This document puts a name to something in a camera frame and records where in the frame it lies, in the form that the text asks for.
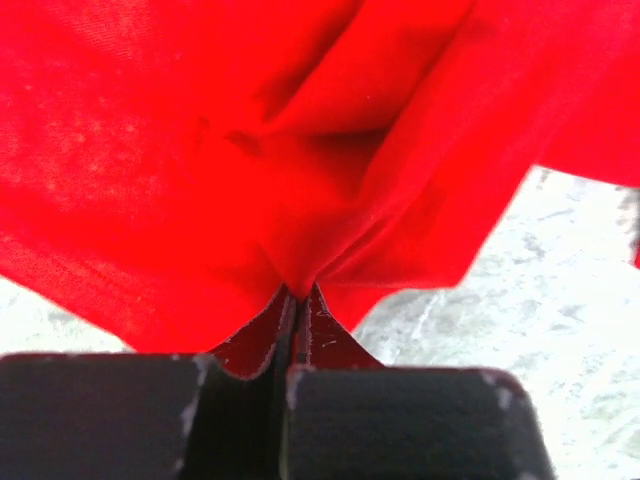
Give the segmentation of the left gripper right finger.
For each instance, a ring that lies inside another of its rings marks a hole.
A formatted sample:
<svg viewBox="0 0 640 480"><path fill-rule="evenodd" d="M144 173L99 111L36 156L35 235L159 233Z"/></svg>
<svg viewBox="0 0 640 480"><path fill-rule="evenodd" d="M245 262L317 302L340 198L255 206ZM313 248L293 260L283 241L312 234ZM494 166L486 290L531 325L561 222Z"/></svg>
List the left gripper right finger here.
<svg viewBox="0 0 640 480"><path fill-rule="evenodd" d="M531 399L506 371L390 367L313 288L299 316L281 450L286 479L550 479Z"/></svg>

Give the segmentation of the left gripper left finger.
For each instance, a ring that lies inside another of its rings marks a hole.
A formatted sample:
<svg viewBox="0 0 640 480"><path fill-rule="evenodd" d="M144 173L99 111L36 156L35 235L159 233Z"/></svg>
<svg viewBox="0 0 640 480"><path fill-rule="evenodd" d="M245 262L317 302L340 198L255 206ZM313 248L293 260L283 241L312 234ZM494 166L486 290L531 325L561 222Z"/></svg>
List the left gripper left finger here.
<svg viewBox="0 0 640 480"><path fill-rule="evenodd" d="M293 299L214 350L1 360L5 479L275 479Z"/></svg>

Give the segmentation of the red t-shirt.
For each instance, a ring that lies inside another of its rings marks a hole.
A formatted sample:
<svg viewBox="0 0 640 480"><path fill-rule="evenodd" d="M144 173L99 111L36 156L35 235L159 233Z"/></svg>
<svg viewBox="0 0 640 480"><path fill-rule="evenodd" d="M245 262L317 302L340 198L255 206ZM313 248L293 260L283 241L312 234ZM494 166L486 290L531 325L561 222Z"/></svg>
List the red t-shirt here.
<svg viewBox="0 0 640 480"><path fill-rule="evenodd" d="M638 185L637 2L1 5L1 272L140 351L454 286L534 165Z"/></svg>

